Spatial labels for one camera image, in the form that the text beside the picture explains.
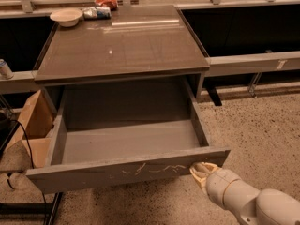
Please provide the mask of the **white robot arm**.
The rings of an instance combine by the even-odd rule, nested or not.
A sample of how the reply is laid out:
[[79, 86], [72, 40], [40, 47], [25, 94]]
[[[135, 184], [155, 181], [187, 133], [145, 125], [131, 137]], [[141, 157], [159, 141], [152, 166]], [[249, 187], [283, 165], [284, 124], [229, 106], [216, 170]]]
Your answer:
[[300, 202], [282, 191], [259, 190], [213, 163], [194, 163], [189, 170], [209, 200], [234, 214], [240, 225], [300, 225]]

